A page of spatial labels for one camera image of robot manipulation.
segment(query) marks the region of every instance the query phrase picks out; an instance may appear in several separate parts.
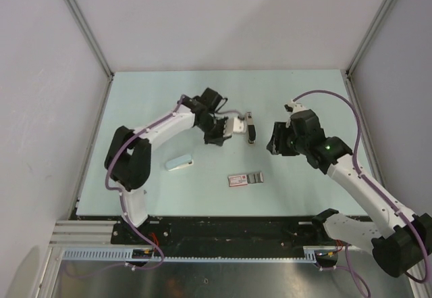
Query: whiteboard eraser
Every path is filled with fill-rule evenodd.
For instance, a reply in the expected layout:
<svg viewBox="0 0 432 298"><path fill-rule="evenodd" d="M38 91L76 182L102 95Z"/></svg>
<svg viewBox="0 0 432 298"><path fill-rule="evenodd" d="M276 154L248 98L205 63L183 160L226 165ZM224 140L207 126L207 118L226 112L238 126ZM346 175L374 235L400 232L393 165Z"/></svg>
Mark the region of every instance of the whiteboard eraser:
<svg viewBox="0 0 432 298"><path fill-rule="evenodd" d="M192 159L192 155L186 154L165 163L165 168L168 171L179 170L180 168L187 168L188 166L194 165L194 160Z"/></svg>

